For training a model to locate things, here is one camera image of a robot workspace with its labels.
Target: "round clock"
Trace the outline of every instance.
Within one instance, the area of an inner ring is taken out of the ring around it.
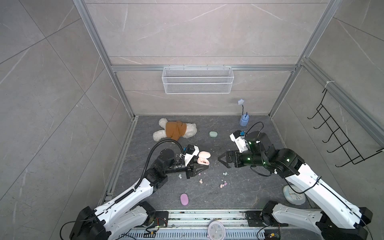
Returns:
[[[210,240],[223,240],[225,237],[224,225],[219,221],[213,221],[208,226]]]
[[[296,187],[295,185],[291,185],[291,187],[296,191],[296,192],[302,192],[298,187]],[[295,205],[301,205],[303,203],[305,203],[305,194],[302,193],[302,194],[299,194],[299,193],[295,193],[292,189],[291,189],[290,186],[285,186],[283,188],[283,193],[284,193],[284,197],[285,199],[292,203],[292,204],[295,204]]]

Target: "black wall hook rack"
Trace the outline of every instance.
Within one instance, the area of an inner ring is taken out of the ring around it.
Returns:
[[[329,136],[329,138],[328,138],[327,141],[323,141],[323,140],[322,140],[323,143],[327,143],[327,142],[329,142],[329,140],[331,139],[331,137],[332,137],[332,135],[333,135],[333,136],[335,136],[336,140],[339,142],[340,146],[337,147],[335,150],[333,150],[333,151],[331,151],[331,152],[334,152],[334,151],[338,150],[339,148],[342,148],[342,149],[344,150],[344,152],[347,154],[347,156],[348,156],[348,158],[349,158],[349,161],[346,162],[346,163],[344,163],[343,165],[340,165],[340,166],[335,165],[335,166],[336,166],[336,167],[342,167],[342,166],[345,166],[346,164],[348,164],[348,163],[350,163],[350,162],[351,162],[352,164],[358,164],[359,162],[365,161],[365,160],[367,160],[368,158],[373,157],[373,156],[375,156],[375,155],[381,153],[382,150],[383,150],[384,148],[377,150],[375,154],[373,154],[373,155],[371,155],[371,156],[369,156],[369,157],[363,158],[363,156],[362,156],[362,155],[360,154],[360,152],[356,149],[355,145],[353,145],[353,143],[351,142],[351,140],[349,139],[349,137],[344,133],[343,129],[339,126],[339,124],[335,121],[335,119],[332,117],[332,115],[331,115],[331,114],[328,112],[328,110],[324,107],[324,105],[323,105],[323,100],[324,100],[325,94],[327,93],[327,89],[324,89],[324,90],[323,90],[323,93],[324,93],[323,98],[321,99],[321,102],[320,102],[319,106],[316,108],[316,110],[317,110],[316,113],[313,115],[313,117],[308,118],[308,119],[312,119],[312,118],[314,118],[317,114],[319,114],[319,115],[321,116],[321,118],[324,120],[324,122],[323,122],[319,127],[313,127],[313,128],[314,128],[314,129],[319,129],[319,128],[321,128],[324,124],[326,124],[326,125],[329,127],[329,129],[331,130],[331,132],[332,132],[331,135]],[[328,113],[329,117],[328,117],[327,119],[325,119],[324,116],[321,114],[320,110],[322,110],[322,109],[324,109],[324,110]],[[332,128],[329,126],[329,124],[328,124],[328,122],[327,122],[329,119],[332,119],[332,120],[336,123],[337,128],[336,128],[335,130],[332,130]],[[346,142],[344,142],[344,143],[341,143],[341,142],[340,142],[339,138],[338,138],[338,137],[336,136],[336,134],[335,134],[335,132],[336,132],[337,130],[341,130],[341,132],[343,133],[343,135],[347,138],[347,141],[346,141]],[[351,143],[351,145],[353,146],[353,148],[354,148],[354,149],[356,150],[356,152],[359,154],[359,155],[358,155],[357,157],[355,157],[354,159],[352,159],[352,158],[349,156],[348,152],[347,152],[347,151],[345,150],[345,148],[344,148],[344,145],[347,144],[348,142]],[[359,160],[358,162],[353,162],[354,160],[356,160],[356,159],[358,159],[358,158],[361,158],[361,160]]]

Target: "dark marble floor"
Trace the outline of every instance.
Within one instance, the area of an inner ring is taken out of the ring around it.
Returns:
[[[182,179],[179,179],[178,174],[169,174],[168,182],[146,198],[146,201],[155,209],[263,208],[269,200],[293,206],[284,198],[283,187],[286,183],[278,175],[262,177],[252,172],[249,167],[231,167],[228,169],[217,161],[217,157],[225,151],[237,149],[235,143],[229,138],[231,133],[239,129],[247,130],[258,121],[264,123],[262,132],[268,134],[275,147],[277,149],[283,148],[269,116],[251,116],[246,127],[239,125],[239,116],[140,116],[115,187],[114,197],[139,179],[149,150],[156,143],[152,134],[161,129],[158,124],[160,118],[167,118],[169,121],[180,120],[196,123],[197,134],[188,139],[181,137],[179,142],[182,146],[196,145],[200,151],[210,152],[211,157],[209,158],[209,168],[201,176],[186,179],[185,174],[182,174]],[[259,129],[260,124],[257,124],[252,130]],[[218,136],[216,138],[209,137],[210,131],[218,132]],[[165,148],[171,148],[176,153],[179,152],[178,147],[174,144],[164,143],[155,150],[152,161]],[[261,168],[257,170],[267,174]],[[220,184],[224,181],[227,181],[228,185],[221,189]],[[182,193],[188,195],[189,204],[187,206],[183,206],[180,202]],[[296,207],[310,208],[308,202]],[[282,239],[318,240],[320,237],[305,229],[284,229],[282,230]]]

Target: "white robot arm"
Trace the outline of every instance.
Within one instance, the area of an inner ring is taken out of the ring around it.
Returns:
[[[371,222],[372,212],[340,196],[291,149],[276,150],[267,135],[258,131],[246,136],[244,132],[236,131],[230,138],[239,150],[227,151],[218,158],[226,167],[230,168],[232,162],[235,167],[263,166],[287,183],[297,186],[301,193],[305,193],[321,208],[297,209],[269,201],[258,220],[266,225],[288,223],[299,226],[322,235],[325,240],[367,239],[367,231],[363,227]],[[197,163],[197,146],[188,145],[182,149],[178,142],[174,142],[182,150],[180,159],[175,159],[172,150],[164,149],[146,170],[153,150],[162,141],[157,143],[150,151],[141,178],[116,198],[94,210],[84,208],[73,226],[70,239],[114,240],[135,226],[151,225],[155,210],[142,200],[167,182],[166,174],[185,172],[187,178],[190,178],[208,168],[207,165]]]
[[[371,222],[372,212],[339,195],[294,151],[276,150],[268,136],[259,131],[247,135],[236,131],[230,138],[238,150],[227,151],[218,158],[226,167],[230,168],[232,162],[235,167],[262,166],[297,186],[299,193],[305,193],[321,208],[303,210],[270,201],[263,210],[262,219],[266,224],[292,224],[316,232],[325,240],[367,238],[363,227]]]

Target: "ventilation grille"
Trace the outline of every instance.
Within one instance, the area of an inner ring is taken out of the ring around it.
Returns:
[[[257,239],[257,232],[259,229],[226,229],[226,240],[242,240],[242,239]],[[129,232],[128,235],[136,238],[137,240],[206,240],[209,239],[206,229],[193,229],[193,230],[172,230],[172,229],[160,229],[156,234],[144,235],[145,230],[136,230],[136,232]],[[121,239],[133,238],[124,236]],[[258,235],[259,239],[265,239],[264,229],[260,231]]]
[[[167,94],[229,93],[233,71],[225,66],[165,67],[162,81]]]

